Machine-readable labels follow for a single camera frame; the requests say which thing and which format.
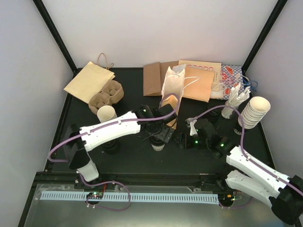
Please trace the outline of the single white paper cup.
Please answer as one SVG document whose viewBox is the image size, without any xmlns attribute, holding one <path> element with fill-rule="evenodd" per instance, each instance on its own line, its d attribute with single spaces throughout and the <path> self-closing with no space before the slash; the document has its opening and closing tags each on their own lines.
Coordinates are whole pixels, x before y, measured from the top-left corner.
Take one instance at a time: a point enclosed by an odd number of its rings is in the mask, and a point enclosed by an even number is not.
<svg viewBox="0 0 303 227">
<path fill-rule="evenodd" d="M 159 147 L 157 147 L 157 146 L 153 146 L 152 144 L 151 144 L 151 146 L 152 146 L 152 148 L 153 148 L 155 151 L 161 151 L 161 150 L 163 150 L 163 148 L 164 148 L 165 144 L 164 144 L 164 145 L 162 145 L 162 146 L 159 146 Z"/>
</svg>

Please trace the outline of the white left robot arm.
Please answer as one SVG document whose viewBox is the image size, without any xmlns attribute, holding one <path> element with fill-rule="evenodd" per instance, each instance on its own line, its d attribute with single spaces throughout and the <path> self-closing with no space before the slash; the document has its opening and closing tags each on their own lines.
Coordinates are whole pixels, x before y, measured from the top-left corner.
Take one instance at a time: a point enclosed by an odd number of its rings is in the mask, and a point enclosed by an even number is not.
<svg viewBox="0 0 303 227">
<path fill-rule="evenodd" d="M 120 149 L 118 138 L 142 131 L 157 142 L 166 144 L 174 132 L 168 123 L 177 117 L 176 110 L 170 104 L 160 108 L 140 105 L 137 109 L 104 123 L 84 127 L 72 124 L 63 138 L 66 142 L 63 150 L 68 167 L 78 171 L 91 189 L 96 189 L 101 185 L 102 178 L 89 156 L 90 151 L 102 146 L 106 151 L 117 152 Z"/>
</svg>

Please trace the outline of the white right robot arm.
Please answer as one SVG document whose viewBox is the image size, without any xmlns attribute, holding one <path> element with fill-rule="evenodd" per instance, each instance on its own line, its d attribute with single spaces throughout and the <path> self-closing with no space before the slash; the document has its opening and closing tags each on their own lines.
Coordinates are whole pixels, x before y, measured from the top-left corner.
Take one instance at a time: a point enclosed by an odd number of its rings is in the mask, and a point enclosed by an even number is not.
<svg viewBox="0 0 303 227">
<path fill-rule="evenodd" d="M 219 136 L 207 119 L 186 119 L 188 133 L 180 133 L 176 142 L 180 148 L 208 150 L 216 159 L 226 162 L 215 179 L 216 187 L 242 191 L 267 206 L 281 221 L 295 225 L 303 213 L 303 180 L 289 177 L 261 162 L 241 145 Z"/>
</svg>

